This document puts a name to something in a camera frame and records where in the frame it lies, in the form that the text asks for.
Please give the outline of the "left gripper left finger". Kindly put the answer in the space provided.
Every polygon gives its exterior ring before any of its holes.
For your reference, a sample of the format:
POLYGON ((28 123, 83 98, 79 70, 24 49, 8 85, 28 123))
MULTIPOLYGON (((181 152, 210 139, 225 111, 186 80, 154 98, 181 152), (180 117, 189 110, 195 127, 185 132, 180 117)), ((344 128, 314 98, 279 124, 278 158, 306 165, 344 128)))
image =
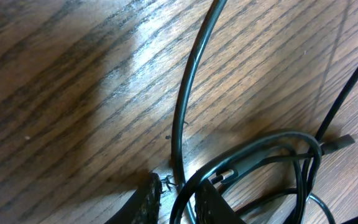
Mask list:
POLYGON ((157 224, 162 183, 156 173, 149 173, 124 206, 105 224, 157 224))

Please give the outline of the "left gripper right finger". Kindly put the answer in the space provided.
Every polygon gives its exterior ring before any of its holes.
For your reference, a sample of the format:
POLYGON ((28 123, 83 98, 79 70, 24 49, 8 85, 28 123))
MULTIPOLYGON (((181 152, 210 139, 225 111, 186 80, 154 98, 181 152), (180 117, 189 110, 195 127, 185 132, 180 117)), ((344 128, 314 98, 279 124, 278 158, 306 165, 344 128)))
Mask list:
POLYGON ((244 224, 208 179, 195 193, 195 211, 199 224, 244 224))

